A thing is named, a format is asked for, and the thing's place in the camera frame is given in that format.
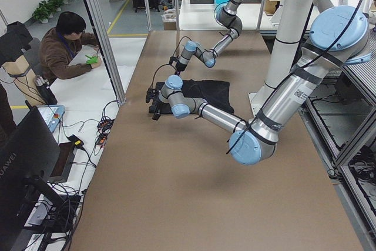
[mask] man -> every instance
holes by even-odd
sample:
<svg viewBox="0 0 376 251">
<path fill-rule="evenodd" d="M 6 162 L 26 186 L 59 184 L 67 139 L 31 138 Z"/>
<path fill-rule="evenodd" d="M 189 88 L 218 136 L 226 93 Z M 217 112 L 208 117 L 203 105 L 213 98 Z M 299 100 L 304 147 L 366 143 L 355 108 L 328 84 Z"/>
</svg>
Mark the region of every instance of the man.
<svg viewBox="0 0 376 251">
<path fill-rule="evenodd" d="M 50 82 L 56 78 L 70 79 L 101 64 L 100 57 L 97 63 L 80 63 L 69 66 L 83 44 L 97 45 L 94 34 L 85 33 L 85 20 L 73 12 L 60 14 L 55 28 L 50 29 L 43 37 L 39 48 L 43 76 Z"/>
<path fill-rule="evenodd" d="M 4 87 L 0 84 L 0 147 L 6 144 L 11 133 L 16 129 L 12 109 Z"/>
</svg>

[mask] power adapter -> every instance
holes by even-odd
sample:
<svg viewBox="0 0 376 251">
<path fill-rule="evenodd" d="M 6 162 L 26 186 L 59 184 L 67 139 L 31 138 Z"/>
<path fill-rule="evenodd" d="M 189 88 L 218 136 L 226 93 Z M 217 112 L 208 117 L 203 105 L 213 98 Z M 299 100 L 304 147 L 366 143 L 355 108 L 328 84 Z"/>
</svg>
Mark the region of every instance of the power adapter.
<svg viewBox="0 0 376 251">
<path fill-rule="evenodd" d="M 68 139 L 75 144 L 77 148 L 81 148 L 84 142 L 75 135 L 68 136 Z"/>
</svg>

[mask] folded black fabric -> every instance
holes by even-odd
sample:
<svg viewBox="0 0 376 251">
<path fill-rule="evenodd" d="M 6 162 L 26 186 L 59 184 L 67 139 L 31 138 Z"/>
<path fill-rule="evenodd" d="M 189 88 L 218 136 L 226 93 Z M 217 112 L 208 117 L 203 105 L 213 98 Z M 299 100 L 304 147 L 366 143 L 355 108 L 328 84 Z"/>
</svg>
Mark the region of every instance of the folded black fabric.
<svg viewBox="0 0 376 251">
<path fill-rule="evenodd" d="M 156 88 L 161 90 L 164 82 L 157 82 Z M 219 108 L 227 113 L 234 113 L 229 101 L 230 83 L 224 81 L 183 81 L 182 92 L 185 97 L 203 98 L 209 104 Z M 156 102 L 149 107 L 149 113 L 155 113 Z M 169 104 L 163 104 L 160 107 L 161 114 L 172 114 Z"/>
</svg>

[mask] black monitor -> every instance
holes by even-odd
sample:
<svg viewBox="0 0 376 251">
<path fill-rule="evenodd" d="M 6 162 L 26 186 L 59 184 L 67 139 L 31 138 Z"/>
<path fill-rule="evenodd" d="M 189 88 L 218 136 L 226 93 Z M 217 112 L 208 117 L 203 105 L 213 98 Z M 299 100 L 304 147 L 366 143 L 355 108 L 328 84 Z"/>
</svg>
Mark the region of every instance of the black monitor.
<svg viewBox="0 0 376 251">
<path fill-rule="evenodd" d="M 59 152 L 36 107 L 0 148 L 0 250 L 12 248 L 41 193 L 54 204 L 63 202 L 46 184 Z"/>
</svg>

